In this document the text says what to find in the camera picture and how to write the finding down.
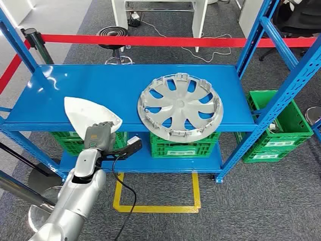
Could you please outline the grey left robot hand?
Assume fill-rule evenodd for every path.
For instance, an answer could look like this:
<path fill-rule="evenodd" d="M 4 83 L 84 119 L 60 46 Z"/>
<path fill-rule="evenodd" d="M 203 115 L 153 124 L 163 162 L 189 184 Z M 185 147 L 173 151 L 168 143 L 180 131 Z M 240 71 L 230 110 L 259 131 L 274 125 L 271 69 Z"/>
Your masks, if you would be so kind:
<path fill-rule="evenodd" d="M 112 132 L 113 122 L 103 122 L 87 127 L 84 138 L 84 149 L 96 148 L 103 153 L 113 150 L 115 133 Z"/>

